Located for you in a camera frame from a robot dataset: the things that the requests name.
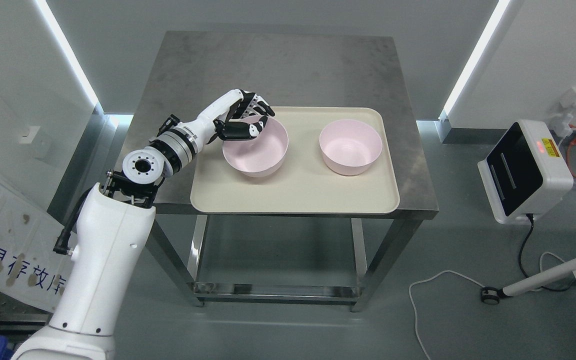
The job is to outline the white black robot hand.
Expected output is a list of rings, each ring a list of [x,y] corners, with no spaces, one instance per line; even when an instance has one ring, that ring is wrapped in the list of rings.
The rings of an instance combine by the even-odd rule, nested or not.
[[[231,89],[208,105],[198,121],[206,123],[208,145],[222,141],[251,141],[258,137],[275,112],[256,92]]]

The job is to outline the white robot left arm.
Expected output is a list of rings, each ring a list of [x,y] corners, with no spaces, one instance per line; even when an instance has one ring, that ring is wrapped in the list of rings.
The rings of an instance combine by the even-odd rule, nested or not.
[[[48,325],[14,360],[112,360],[119,310],[156,210],[106,196],[96,184],[77,220],[77,245],[61,300]]]

